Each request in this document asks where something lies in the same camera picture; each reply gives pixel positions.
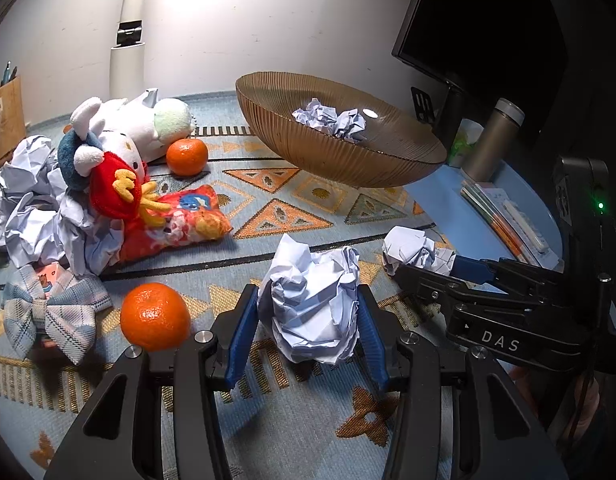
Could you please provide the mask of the person's right hand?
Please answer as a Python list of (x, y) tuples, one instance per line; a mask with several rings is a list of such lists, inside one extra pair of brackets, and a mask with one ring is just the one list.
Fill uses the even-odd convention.
[(513, 366), (508, 376), (550, 440), (576, 441), (588, 430), (600, 404), (600, 385), (593, 375), (572, 379)]

